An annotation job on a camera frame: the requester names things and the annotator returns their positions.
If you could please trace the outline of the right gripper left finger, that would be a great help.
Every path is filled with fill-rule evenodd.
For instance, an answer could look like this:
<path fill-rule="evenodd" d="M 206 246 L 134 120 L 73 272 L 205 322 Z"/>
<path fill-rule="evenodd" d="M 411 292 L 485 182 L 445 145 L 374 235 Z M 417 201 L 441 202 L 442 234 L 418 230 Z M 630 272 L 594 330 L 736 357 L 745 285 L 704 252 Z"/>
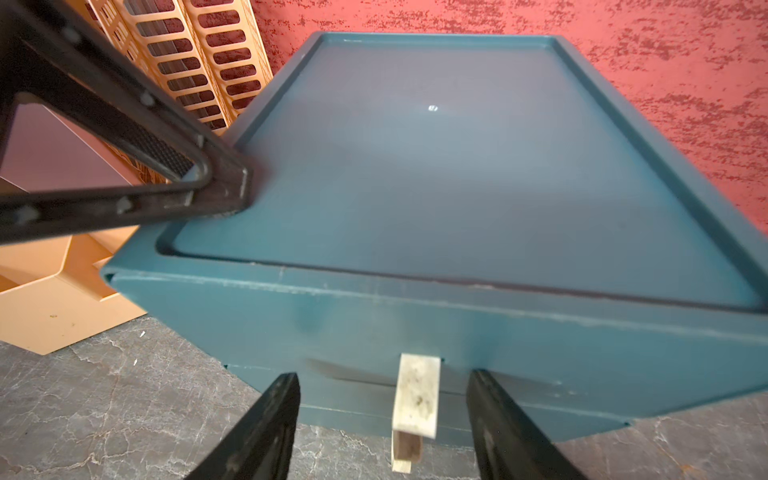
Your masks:
<path fill-rule="evenodd" d="M 299 408 L 298 375 L 293 372 L 279 375 L 186 478 L 285 480 L 290 470 Z"/>

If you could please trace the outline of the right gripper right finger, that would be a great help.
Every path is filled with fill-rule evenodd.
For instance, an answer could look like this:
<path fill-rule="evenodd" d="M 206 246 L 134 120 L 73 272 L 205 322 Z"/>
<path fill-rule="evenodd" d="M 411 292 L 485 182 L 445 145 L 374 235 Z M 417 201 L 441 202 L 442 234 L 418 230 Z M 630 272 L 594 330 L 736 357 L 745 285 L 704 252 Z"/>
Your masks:
<path fill-rule="evenodd" d="M 586 479 L 490 372 L 472 371 L 466 402 L 482 480 Z"/>

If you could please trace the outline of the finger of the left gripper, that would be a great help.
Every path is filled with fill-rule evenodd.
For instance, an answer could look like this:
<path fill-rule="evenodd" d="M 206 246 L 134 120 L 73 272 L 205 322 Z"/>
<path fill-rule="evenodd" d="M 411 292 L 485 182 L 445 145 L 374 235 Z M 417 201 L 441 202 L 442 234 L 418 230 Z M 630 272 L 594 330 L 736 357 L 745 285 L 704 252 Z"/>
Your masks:
<path fill-rule="evenodd" d="M 4 195 L 5 244 L 227 215 L 251 203 L 247 160 L 62 1 L 1 5 L 3 141 L 9 140 L 24 105 L 64 116 L 160 173 L 164 182 Z"/>

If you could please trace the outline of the teal three drawer cabinet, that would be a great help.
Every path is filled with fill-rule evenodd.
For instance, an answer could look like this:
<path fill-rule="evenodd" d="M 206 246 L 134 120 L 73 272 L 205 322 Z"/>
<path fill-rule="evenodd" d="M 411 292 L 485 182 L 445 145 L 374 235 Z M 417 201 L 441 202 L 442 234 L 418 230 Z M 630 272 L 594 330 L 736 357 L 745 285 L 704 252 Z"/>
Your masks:
<path fill-rule="evenodd" d="M 454 445 L 475 369 L 555 441 L 767 386 L 765 236 L 563 38 L 315 34 L 225 138 L 255 202 L 103 273 L 304 424 L 388 434 L 403 354 Z"/>

